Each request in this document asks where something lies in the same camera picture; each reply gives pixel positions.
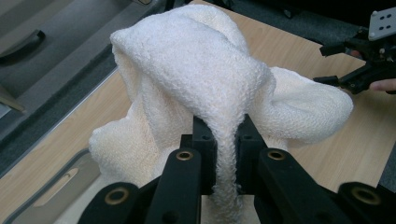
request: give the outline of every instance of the crumpled towel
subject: crumpled towel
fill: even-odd
[[[132,105],[124,119],[94,130],[93,158],[109,183],[142,187],[161,174],[180,136],[192,132],[192,116],[203,119],[218,146],[203,223],[252,223],[234,183],[234,134],[246,113],[269,147],[287,150],[332,135],[353,107],[335,87],[251,57],[236,24],[215,7],[149,16],[110,39]]]

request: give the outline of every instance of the gray floor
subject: gray floor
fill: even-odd
[[[233,2],[237,13],[323,44],[344,41],[359,28],[306,11],[288,19],[279,8],[260,1]],[[176,7],[183,3],[177,0]],[[109,35],[163,12],[164,4],[164,0],[147,6],[130,0],[74,1],[43,24],[41,30],[47,34],[43,43],[29,47],[21,59],[0,63],[0,84],[26,106],[24,113],[11,110],[0,118],[0,174],[116,68]],[[394,158],[381,184],[396,191]]]

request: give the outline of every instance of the black mechanical part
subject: black mechanical part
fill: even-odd
[[[263,149],[258,173],[262,187],[255,197],[255,206],[263,212],[259,214],[261,223],[352,223],[287,151]],[[265,199],[269,197],[274,200],[267,203]],[[278,210],[276,214],[282,217],[280,220],[262,207],[273,202]]]
[[[343,77],[315,77],[314,81],[341,87],[352,94],[369,89],[370,84],[384,79],[396,78],[396,35],[386,36],[375,41],[368,39],[368,29],[361,27],[352,38],[343,43],[335,43],[320,48],[323,56],[344,53],[353,49],[360,53],[366,64]]]
[[[395,193],[358,182],[343,184],[338,193],[323,188],[289,152],[268,148],[249,115],[235,141],[238,193],[255,196],[261,223],[395,223]],[[169,155],[160,177],[141,189],[128,183],[107,186],[79,224],[200,223],[201,195],[203,190],[210,194],[216,183],[215,152],[212,133],[194,118],[193,134],[182,135],[180,149]]]

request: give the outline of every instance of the light wood grain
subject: light wood grain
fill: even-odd
[[[253,57],[269,66],[285,67],[311,78],[341,77],[364,65],[363,61],[344,54],[324,58],[316,43],[227,13],[245,35]],[[396,139],[394,96],[367,91],[351,98],[355,108],[342,130],[321,143],[290,150],[320,185],[332,190],[347,181],[375,186]],[[87,147],[95,128],[124,117],[130,104],[116,72],[0,179],[0,220]]]

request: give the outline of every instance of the wooden surface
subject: wooden surface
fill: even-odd
[[[316,43],[228,13],[245,35],[253,57],[269,66],[312,78],[341,77],[364,65],[344,54],[324,58]],[[369,91],[351,97],[355,108],[341,131],[319,144],[290,150],[320,185],[332,190],[349,181],[376,186],[396,140],[396,97]],[[116,72],[0,179],[0,220],[87,147],[95,128],[123,118],[130,104]]]

